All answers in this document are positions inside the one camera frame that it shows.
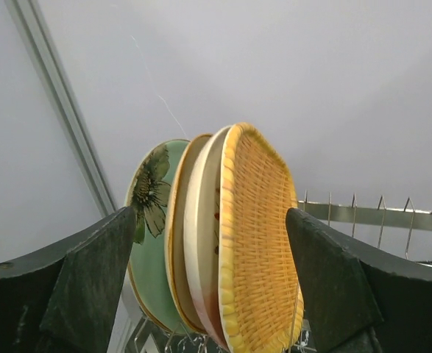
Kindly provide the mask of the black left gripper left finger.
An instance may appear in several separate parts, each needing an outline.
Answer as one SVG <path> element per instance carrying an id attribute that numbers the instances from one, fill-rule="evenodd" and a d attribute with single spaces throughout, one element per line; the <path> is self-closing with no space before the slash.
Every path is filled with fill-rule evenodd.
<path id="1" fill-rule="evenodd" d="M 106 352 L 134 229 L 123 207 L 0 263 L 0 352 Z"/>

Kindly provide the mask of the wooden plate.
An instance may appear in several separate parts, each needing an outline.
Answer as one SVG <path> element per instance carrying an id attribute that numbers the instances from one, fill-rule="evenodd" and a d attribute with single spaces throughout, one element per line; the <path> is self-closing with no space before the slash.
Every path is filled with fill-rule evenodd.
<path id="1" fill-rule="evenodd" d="M 304 301 L 286 231 L 297 195 L 283 158 L 251 124 L 222 148 L 219 313 L 230 352 L 283 352 L 300 336 Z"/>

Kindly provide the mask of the peach bird plate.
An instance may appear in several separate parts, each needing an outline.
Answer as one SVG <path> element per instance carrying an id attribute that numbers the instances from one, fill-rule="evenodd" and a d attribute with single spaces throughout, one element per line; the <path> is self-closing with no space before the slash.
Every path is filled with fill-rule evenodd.
<path id="1" fill-rule="evenodd" d="M 188 141 L 177 164 L 166 213 L 164 254 L 166 276 L 174 305 L 185 328 L 204 333 L 188 286 L 183 246 L 183 220 L 189 178 L 199 153 L 212 135 L 203 134 Z"/>

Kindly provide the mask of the mint green flower plate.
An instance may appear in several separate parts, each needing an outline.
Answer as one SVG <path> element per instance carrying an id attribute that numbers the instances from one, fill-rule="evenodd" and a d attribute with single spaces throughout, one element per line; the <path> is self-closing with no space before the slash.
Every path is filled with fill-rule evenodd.
<path id="1" fill-rule="evenodd" d="M 189 144 L 173 139 L 154 147 L 135 170 L 124 204 L 136 216 L 127 275 L 138 305 L 161 329 L 185 332 L 166 274 L 165 231 L 171 186 Z"/>

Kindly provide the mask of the cream and pink plate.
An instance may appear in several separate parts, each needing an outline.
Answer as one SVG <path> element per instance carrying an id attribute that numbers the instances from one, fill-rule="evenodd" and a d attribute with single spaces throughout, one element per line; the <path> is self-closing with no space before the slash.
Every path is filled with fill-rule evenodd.
<path id="1" fill-rule="evenodd" d="M 188 183 L 184 211 L 185 270 L 196 314 L 209 336 L 228 351 L 219 313 L 219 211 L 222 147 L 230 127 L 202 147 Z"/>

